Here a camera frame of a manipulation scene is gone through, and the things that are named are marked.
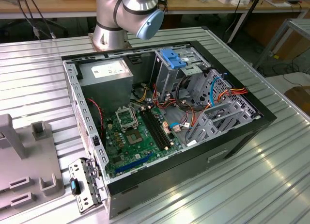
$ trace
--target blue joint cap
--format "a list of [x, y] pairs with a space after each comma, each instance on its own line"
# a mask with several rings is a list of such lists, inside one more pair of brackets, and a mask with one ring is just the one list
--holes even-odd
[[72, 189], [75, 189], [75, 188], [76, 188], [76, 184], [75, 184], [74, 181], [71, 181], [71, 188], [72, 188]]
[[140, 27], [136, 37], [142, 40], [151, 39], [155, 35], [155, 33], [158, 32], [161, 24], [163, 23], [163, 20], [164, 13], [161, 10], [157, 9], [152, 14], [150, 14], [144, 24]]
[[160, 51], [163, 54], [164, 59], [170, 63], [172, 69], [186, 67], [187, 64], [183, 62], [178, 54], [176, 54], [172, 49], [162, 49]]

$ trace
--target motherboard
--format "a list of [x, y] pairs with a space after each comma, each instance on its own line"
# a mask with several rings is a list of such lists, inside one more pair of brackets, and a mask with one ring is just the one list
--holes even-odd
[[[133, 127], [124, 129], [129, 123]], [[157, 107], [143, 111], [122, 109], [104, 119], [109, 157], [106, 172], [110, 178], [178, 152], [182, 146], [165, 124]]]

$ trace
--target metal frame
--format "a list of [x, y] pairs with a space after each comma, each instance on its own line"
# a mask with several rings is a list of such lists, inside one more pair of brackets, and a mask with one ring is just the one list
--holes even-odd
[[[112, 221], [308, 223], [310, 211], [305, 201], [310, 191], [310, 118], [211, 31], [174, 29], [160, 31], [148, 42], [133, 35], [129, 39], [133, 47], [199, 40], [278, 119], [236, 156]], [[92, 52], [88, 37], [1, 45], [1, 112], [5, 108], [14, 113], [15, 128], [34, 120], [51, 124], [66, 186], [64, 196], [3, 220], [3, 224], [46, 223], [51, 219], [60, 223], [108, 222], [104, 206], [80, 215], [67, 170], [69, 163], [86, 153], [70, 107], [61, 56]]]
[[257, 69], [265, 60], [267, 55], [269, 54], [272, 47], [279, 41], [279, 39], [283, 36], [283, 34], [287, 31], [293, 32], [296, 31], [301, 34], [303, 37], [310, 40], [310, 19], [287, 19], [284, 23], [280, 26], [279, 30], [276, 32], [275, 36], [271, 39], [268, 43], [267, 47], [259, 56], [257, 62], [253, 65], [255, 69]]

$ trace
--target desk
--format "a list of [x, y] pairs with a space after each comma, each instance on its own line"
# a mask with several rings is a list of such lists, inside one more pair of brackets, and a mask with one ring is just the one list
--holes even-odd
[[[210, 170], [108, 220], [104, 208], [81, 216], [69, 185], [68, 164], [86, 153], [70, 105], [61, 56], [94, 52], [88, 37], [0, 45], [0, 113], [13, 126], [51, 124], [65, 195], [3, 220], [16, 223], [309, 223], [309, 117], [274, 89], [212, 32], [164, 30], [133, 47], [198, 40], [269, 108], [277, 120], [238, 154]], [[10, 108], [2, 110], [3, 104]]]
[[[58, 17], [85, 17], [96, 16], [96, 2], [94, 1], [63, 1], [63, 0], [34, 0], [46, 18]], [[35, 18], [40, 18], [37, 10], [28, 2]], [[247, 6], [240, 5], [237, 13], [246, 13]], [[298, 4], [292, 5], [294, 12], [306, 12], [310, 3], [303, 2], [301, 9]], [[236, 6], [222, 4], [217, 0], [201, 2], [199, 0], [168, 0], [169, 15], [173, 14], [220, 14], [233, 13]], [[257, 13], [292, 12], [291, 7], [277, 8], [267, 2], [260, 2], [255, 11]], [[0, 19], [24, 18], [18, 6], [0, 1]]]

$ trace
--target slotted aluminum surface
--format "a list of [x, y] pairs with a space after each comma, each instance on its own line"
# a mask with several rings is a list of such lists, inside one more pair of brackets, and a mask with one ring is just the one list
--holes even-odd
[[67, 166], [86, 156], [64, 80], [61, 55], [93, 52], [88, 37], [0, 45], [0, 113], [14, 127], [44, 120], [52, 125], [63, 197], [3, 223], [309, 223], [310, 127], [301, 112], [262, 81], [237, 54], [202, 28], [160, 31], [134, 47], [198, 40], [276, 116], [236, 156], [152, 200], [108, 220], [103, 207], [80, 216]]

